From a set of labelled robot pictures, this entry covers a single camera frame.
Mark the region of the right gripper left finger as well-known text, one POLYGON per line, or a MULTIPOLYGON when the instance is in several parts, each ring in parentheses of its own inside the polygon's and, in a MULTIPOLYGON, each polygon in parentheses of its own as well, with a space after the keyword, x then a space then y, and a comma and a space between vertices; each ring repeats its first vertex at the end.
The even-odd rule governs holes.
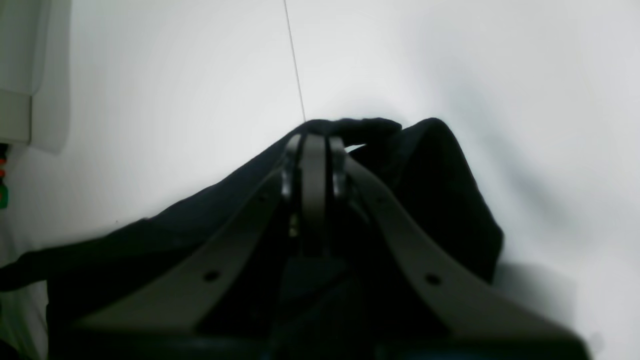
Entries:
POLYGON ((280 164, 227 224, 183 262, 71 327, 72 359, 267 360, 268 341, 201 335, 199 324, 228 294, 284 208, 282 253, 322 253, 327 139, 295 135, 280 164))

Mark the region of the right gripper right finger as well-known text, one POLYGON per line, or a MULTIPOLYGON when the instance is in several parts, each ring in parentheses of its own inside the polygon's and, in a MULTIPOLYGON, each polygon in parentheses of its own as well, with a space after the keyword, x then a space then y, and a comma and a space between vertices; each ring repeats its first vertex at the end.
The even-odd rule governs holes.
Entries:
POLYGON ((588 360, 586 346, 564 326, 510 301, 457 263, 427 235, 393 192, 346 152, 327 141, 334 194, 358 191, 407 284, 445 326, 442 338, 383 342, 379 360, 588 360))

